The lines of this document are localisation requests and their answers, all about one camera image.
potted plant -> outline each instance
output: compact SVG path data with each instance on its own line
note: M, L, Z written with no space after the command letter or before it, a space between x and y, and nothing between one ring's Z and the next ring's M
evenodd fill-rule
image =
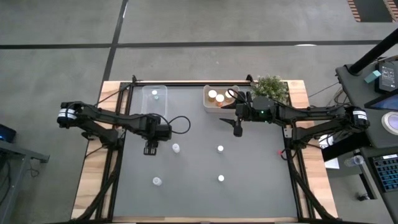
M266 96L285 105L289 104L287 83L282 82L278 76L259 77L252 89L254 96Z

monitor screen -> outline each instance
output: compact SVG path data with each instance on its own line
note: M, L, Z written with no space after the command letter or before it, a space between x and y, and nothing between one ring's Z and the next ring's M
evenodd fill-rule
M375 100L367 102L365 104L365 108L398 111L398 91L394 90L386 95L376 98Z

small white bottle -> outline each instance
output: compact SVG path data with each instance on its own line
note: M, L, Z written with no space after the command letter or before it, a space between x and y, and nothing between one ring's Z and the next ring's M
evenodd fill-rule
M219 175L218 176L218 181L220 181L220 182L224 181L224 176L223 175Z
M157 96L157 90L152 90L152 95L154 96L155 100L159 99L159 97Z
M172 148L173 148L173 152L175 152L175 153L180 152L180 146L177 143L174 143Z
M156 186L160 186L160 185L162 185L162 180L158 177L154 177L154 179L152 180L152 183L154 183L154 185L156 185Z
M218 153L223 153L223 151L224 151L224 146L218 146L217 147L217 152Z

wooden table frame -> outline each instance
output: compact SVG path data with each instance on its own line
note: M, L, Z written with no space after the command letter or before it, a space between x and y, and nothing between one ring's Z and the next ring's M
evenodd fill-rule
M306 108L309 106L307 92L302 80L286 80L289 86L290 100L292 106L296 108ZM131 82L104 82L99 100L105 99L109 95L117 92L126 84ZM167 85L167 86L200 86L200 85L249 85L249 81L241 80L195 80L195 81L136 81L136 86L144 85ZM132 88L126 90L128 94L115 94L98 107L125 113L129 111L131 104ZM112 126L109 124L101 124L107 128ZM297 123L297 126L308 128L313 126L313 121L303 121ZM90 153L101 146L99 140L90 141L88 143L86 153ZM100 191L104 181L109 177L109 173L114 170L118 151L100 149L85 159L83 163L80 183L76 193L75 204L72 210L71 218L79 217L90 205L97 193ZM303 179L308 183L311 191L318 201L326 208L328 213L337 217L335 203L331 193L326 168L323 163L322 152L315 147L307 147L294 159L296 169L300 172ZM298 214L302 214L305 218L320 218L319 214L313 212L311 206L308 206L308 200L299 186L294 182L293 190L296 197L296 206ZM107 191L103 204L100 206L101 212L98 210L91 218L104 218L106 222L296 222L297 217L278 217L278 218L203 218L203 217L113 217L113 206L116 198L116 188L113 186Z

black desk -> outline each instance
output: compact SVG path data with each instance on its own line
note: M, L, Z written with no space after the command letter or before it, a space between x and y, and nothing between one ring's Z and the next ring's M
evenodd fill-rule
M379 97L381 94L374 91L374 83L367 84L364 78L374 71L374 64L367 66L360 76L356 77L348 73L346 67L336 69L337 77L348 96L352 105L364 109L364 104ZM398 223L398 191L384 193L379 183L377 172L373 168L371 158L398 153L398 136L387 132L381 124L381 118L388 111L365 109L371 125L362 134L354 134L352 137L342 140L334 147L328 149L327 155L323 155L327 161L330 157L339 156L354 149L360 149L361 155L365 158L371 176L376 183L377 189L386 204L394 223Z

